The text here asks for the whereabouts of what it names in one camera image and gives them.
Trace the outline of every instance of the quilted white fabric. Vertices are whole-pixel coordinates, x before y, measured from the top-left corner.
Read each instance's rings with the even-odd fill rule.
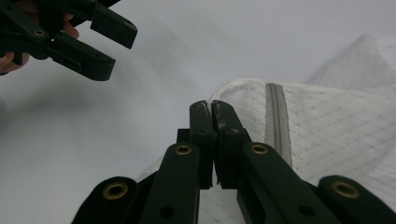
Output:
[[[266,83],[235,80],[210,98],[231,104],[253,141],[264,142]],[[279,84],[293,170],[314,185],[353,178],[396,211],[396,39],[363,36],[309,83]],[[244,223],[235,191],[201,191],[199,222]]]

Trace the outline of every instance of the black clamp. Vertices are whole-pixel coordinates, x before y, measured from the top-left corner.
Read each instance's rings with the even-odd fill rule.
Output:
[[[237,189],[246,223],[396,223],[396,214],[359,183],[339,175],[303,181],[270,146],[250,140],[233,107],[205,101],[190,107],[190,128],[157,173],[135,183],[99,184],[73,224],[195,224],[200,189],[212,186],[213,162],[223,189]]]
[[[63,14],[74,15],[76,26],[92,21],[91,29],[130,49],[136,27],[108,9],[119,0],[36,0],[39,23],[34,22],[14,0],[0,0],[0,50],[15,52],[13,62],[21,64],[21,54],[29,53],[38,60],[48,57],[84,77],[109,80],[115,60],[62,31]]]

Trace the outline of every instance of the hand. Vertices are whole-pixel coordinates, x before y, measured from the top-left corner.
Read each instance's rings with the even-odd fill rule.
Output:
[[[38,22],[37,5],[34,0],[20,0],[15,3],[22,11],[24,11],[33,20]],[[78,38],[78,30],[74,28],[68,21],[73,18],[72,15],[64,15],[64,31],[74,38]],[[16,65],[12,62],[14,53],[8,52],[6,56],[0,58],[0,75],[5,75],[8,72],[15,71],[23,67],[29,60],[29,54],[22,54],[22,65]]]

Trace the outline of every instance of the white backdrop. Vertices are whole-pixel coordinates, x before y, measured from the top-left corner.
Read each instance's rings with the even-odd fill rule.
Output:
[[[305,83],[361,35],[396,36],[396,2],[123,0],[128,50],[108,82],[32,59],[0,77],[0,223],[70,223],[101,181],[136,178],[188,128],[189,105],[238,77]]]

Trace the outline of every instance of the zipper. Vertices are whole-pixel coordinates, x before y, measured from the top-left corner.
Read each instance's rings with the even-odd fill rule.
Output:
[[[266,119],[264,142],[291,166],[289,117],[285,94],[280,85],[268,83],[266,90]]]

